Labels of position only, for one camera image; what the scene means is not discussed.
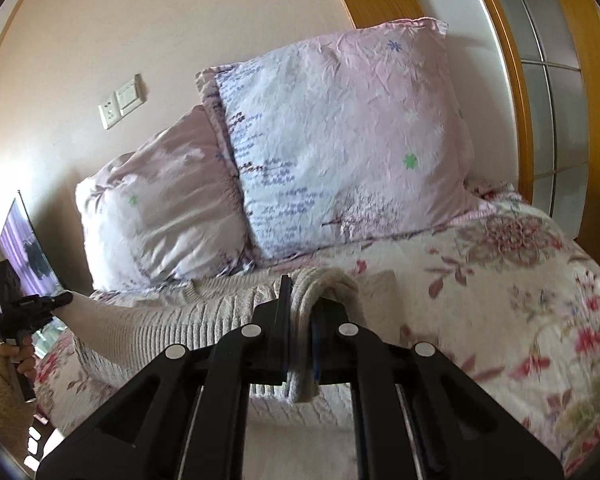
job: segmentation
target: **wall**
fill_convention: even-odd
[[[472,173],[516,182],[518,135],[496,30],[482,0],[419,0],[449,24],[447,51],[456,95],[474,141]]]
[[[66,286],[90,290],[75,185],[199,102],[197,71],[351,28],[340,0],[24,0],[0,46],[0,229],[16,190]],[[105,131],[135,73],[148,101]]]

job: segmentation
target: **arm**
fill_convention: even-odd
[[[0,345],[0,442],[20,463],[27,455],[29,427],[36,409],[35,402],[25,403],[18,398],[11,384],[10,358],[22,361],[19,373],[27,378],[36,376],[34,348],[30,336],[24,339],[24,346]]]

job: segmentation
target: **hand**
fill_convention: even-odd
[[[27,379],[34,380],[36,378],[36,360],[33,357],[35,348],[33,348],[33,339],[27,335],[22,340],[22,346],[11,346],[7,343],[0,344],[0,357],[17,358],[20,362],[18,365],[18,373],[23,374]]]

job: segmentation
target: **light switch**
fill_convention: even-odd
[[[140,92],[139,83],[140,76],[136,74],[131,81],[125,83],[118,90],[116,90],[118,107],[120,108],[120,113],[123,117],[131,110],[138,108],[144,102]]]

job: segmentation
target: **switch panel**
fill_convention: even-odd
[[[123,117],[144,102],[140,91],[140,76],[138,74],[131,81],[128,81],[116,90],[116,99]]]
[[[114,94],[111,94],[106,101],[98,106],[98,109],[100,110],[100,118],[105,130],[108,130],[122,118],[120,108],[118,108],[118,101]]]

